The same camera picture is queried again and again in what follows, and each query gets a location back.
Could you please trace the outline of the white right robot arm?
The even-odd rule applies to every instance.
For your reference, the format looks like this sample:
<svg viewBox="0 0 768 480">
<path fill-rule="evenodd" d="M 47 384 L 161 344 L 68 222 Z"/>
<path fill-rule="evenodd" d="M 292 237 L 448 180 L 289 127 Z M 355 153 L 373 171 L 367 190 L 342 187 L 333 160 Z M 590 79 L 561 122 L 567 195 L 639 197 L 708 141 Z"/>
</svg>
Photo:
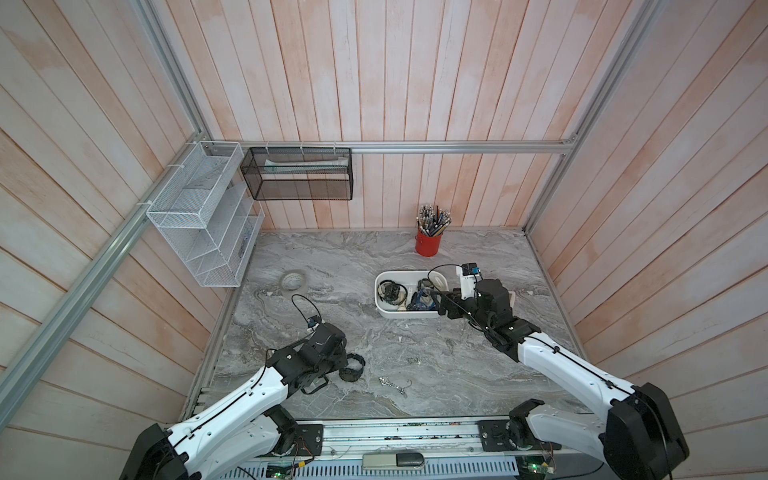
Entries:
<svg viewBox="0 0 768 480">
<path fill-rule="evenodd" d="M 659 387 L 607 373 L 567 350 L 513 312 L 510 293 L 497 279 L 471 289 L 439 291 L 439 314 L 464 318 L 500 353 L 532 368 L 579 400 L 587 413 L 565 412 L 539 399 L 509 413 L 507 438 L 519 450 L 556 443 L 606 464 L 621 479 L 664 479 L 690 456 L 690 448 Z"/>
</svg>

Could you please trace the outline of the blue transparent watch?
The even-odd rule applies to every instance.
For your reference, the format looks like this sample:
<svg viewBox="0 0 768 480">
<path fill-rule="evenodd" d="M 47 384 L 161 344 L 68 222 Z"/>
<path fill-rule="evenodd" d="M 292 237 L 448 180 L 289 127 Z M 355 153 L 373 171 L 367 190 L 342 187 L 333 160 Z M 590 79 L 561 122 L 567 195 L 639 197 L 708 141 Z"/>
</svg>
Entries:
<svg viewBox="0 0 768 480">
<path fill-rule="evenodd" d="M 437 311 L 439 307 L 439 293 L 431 288 L 422 288 L 416 291 L 406 306 L 407 311 Z"/>
</svg>

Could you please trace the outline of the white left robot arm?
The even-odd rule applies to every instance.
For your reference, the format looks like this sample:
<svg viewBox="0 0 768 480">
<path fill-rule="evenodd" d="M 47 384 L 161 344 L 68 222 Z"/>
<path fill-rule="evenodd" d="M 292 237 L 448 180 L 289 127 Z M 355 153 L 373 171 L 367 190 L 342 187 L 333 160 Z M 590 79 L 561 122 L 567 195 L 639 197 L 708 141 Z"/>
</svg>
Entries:
<svg viewBox="0 0 768 480">
<path fill-rule="evenodd" d="M 330 323 L 275 350 L 265 365 L 209 408 L 168 428 L 153 424 L 137 437 L 122 479 L 216 479 L 269 453 L 303 446 L 282 406 L 291 395 L 347 365 L 346 335 Z"/>
</svg>

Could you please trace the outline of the black watch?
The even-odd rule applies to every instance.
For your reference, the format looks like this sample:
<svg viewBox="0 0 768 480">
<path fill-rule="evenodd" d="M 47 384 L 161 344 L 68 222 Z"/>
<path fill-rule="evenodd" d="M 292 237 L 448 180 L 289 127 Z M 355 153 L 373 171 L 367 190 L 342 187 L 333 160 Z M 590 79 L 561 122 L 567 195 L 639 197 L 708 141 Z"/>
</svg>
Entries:
<svg viewBox="0 0 768 480">
<path fill-rule="evenodd" d="M 366 361 L 356 353 L 348 353 L 346 361 L 346 365 L 338 371 L 339 377 L 344 382 L 355 383 L 362 377 Z"/>
<path fill-rule="evenodd" d="M 401 283 L 386 279 L 379 283 L 377 296 L 384 303 L 400 306 L 407 300 L 408 290 Z"/>
</svg>

